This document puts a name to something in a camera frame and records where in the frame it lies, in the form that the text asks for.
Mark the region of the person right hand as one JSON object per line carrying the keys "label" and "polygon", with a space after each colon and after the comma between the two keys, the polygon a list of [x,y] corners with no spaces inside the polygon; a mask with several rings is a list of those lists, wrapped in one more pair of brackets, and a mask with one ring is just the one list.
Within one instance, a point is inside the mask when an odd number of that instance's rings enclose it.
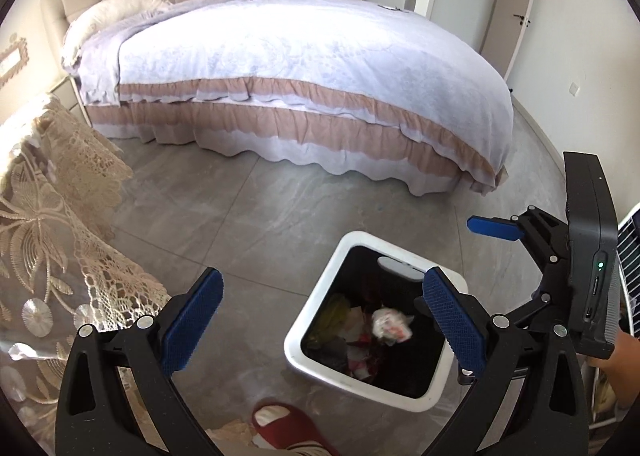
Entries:
{"label": "person right hand", "polygon": [[640,342],[637,338],[620,329],[611,356],[606,360],[587,358],[587,362],[603,370],[621,408],[634,405],[640,390]]}

